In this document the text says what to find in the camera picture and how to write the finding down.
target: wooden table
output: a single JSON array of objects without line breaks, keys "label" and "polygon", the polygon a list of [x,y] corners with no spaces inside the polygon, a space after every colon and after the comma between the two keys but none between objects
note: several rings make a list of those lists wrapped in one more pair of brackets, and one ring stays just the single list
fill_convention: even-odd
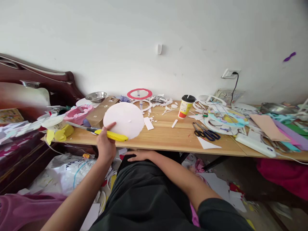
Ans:
[{"label": "wooden table", "polygon": [[[157,122],[152,123],[154,129],[148,131],[146,126],[144,126],[139,136],[126,142],[116,142],[116,146],[132,149],[152,149],[224,156],[266,158],[266,156],[261,153],[238,143],[235,141],[233,136],[229,135],[220,134],[221,138],[219,140],[208,141],[221,146],[221,149],[203,149],[197,137],[194,135],[192,122],[196,122],[196,120],[188,117],[185,119],[178,118],[178,110],[162,115],[164,110],[165,107],[161,106],[152,108],[152,113],[149,117],[154,117],[154,120],[157,120]],[[177,124],[174,128],[171,128],[176,119],[178,119]],[[66,143],[96,145],[96,135],[93,135],[86,130],[75,128],[75,132],[67,138]],[[308,161],[308,151],[282,154],[293,157],[297,160]]]}]

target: yellow utility knife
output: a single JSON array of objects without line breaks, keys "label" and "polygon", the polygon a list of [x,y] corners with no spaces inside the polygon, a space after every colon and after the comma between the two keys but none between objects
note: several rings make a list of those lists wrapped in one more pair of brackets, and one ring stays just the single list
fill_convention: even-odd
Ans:
[{"label": "yellow utility knife", "polygon": [[[89,132],[93,132],[97,135],[99,135],[101,133],[101,129],[96,129],[96,128],[88,128],[88,127],[84,127],[84,126],[81,126],[81,125],[78,125],[78,124],[75,124],[75,123],[72,123],[72,122],[68,122],[66,121],[67,124],[69,125],[72,125],[74,127],[78,127],[78,128],[81,128],[81,129],[84,129],[84,130],[87,130]],[[115,140],[115,141],[120,141],[120,142],[124,142],[124,141],[127,141],[128,140],[128,137],[125,136],[125,135],[120,135],[118,133],[113,133],[111,131],[107,131],[107,137],[109,139],[112,139],[112,140]]]}]

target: wooden headboard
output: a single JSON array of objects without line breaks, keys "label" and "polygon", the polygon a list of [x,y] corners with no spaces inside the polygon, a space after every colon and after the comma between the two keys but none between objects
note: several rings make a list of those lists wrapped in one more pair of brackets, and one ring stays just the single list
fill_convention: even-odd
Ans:
[{"label": "wooden headboard", "polygon": [[[50,105],[74,106],[78,100],[84,98],[76,87],[72,72],[52,71],[0,53],[0,84],[1,82],[22,84],[20,80],[39,82],[40,88],[49,91]],[[5,102],[1,102],[2,109],[5,107],[3,104]],[[16,105],[15,107],[27,120],[37,118],[38,111],[33,106]]]}]

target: hand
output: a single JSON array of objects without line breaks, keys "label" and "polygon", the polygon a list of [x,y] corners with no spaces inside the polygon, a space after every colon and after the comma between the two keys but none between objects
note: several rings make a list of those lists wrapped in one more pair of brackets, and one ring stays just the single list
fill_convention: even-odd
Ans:
[{"label": "hand", "polygon": [[113,161],[116,155],[115,140],[107,138],[107,130],[113,128],[116,122],[109,124],[107,127],[103,127],[101,133],[96,138],[98,148],[98,159],[99,162]]},{"label": "hand", "polygon": [[144,149],[137,149],[135,151],[128,151],[125,155],[135,154],[135,157],[129,158],[127,161],[143,161],[146,159],[150,159],[152,155],[158,154],[153,150],[144,150]]}]

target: pink paper sheet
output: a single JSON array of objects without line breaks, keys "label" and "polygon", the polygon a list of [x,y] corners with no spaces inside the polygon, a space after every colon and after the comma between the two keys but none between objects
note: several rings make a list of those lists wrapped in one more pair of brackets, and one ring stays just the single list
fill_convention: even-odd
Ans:
[{"label": "pink paper sheet", "polygon": [[272,141],[291,141],[288,137],[286,137],[278,130],[269,115],[251,114],[250,117]]}]

